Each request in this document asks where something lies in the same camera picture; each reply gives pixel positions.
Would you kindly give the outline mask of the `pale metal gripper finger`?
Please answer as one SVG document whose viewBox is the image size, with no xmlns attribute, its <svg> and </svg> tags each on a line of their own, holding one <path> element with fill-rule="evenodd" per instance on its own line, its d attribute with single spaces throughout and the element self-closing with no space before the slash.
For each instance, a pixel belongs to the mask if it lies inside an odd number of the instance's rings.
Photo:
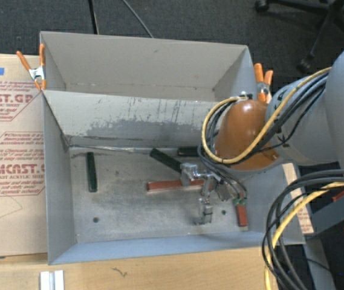
<svg viewBox="0 0 344 290">
<path fill-rule="evenodd" d="M 207 198 L 199 198 L 199 214 L 193 219 L 196 225 L 204 225 L 212 222 L 213 205 Z"/>
<path fill-rule="evenodd" d="M 198 166 L 191 163 L 182 163 L 180 165 L 181 169 L 181 184 L 183 187 L 193 186 L 196 183 L 196 174 Z"/>
</svg>

